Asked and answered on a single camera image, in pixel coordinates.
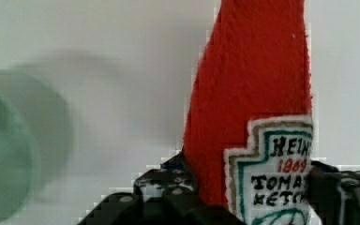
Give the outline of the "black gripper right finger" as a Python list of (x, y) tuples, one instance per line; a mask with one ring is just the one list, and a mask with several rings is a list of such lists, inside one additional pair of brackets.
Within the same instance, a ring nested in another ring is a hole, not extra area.
[(307, 202), (322, 225), (360, 225), (360, 171), (340, 171), (313, 161)]

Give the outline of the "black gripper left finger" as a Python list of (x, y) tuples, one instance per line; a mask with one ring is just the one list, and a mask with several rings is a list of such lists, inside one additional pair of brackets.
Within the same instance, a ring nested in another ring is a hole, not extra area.
[(221, 205), (199, 196), (196, 176), (182, 153), (152, 169), (131, 192), (105, 197), (78, 225), (246, 225)]

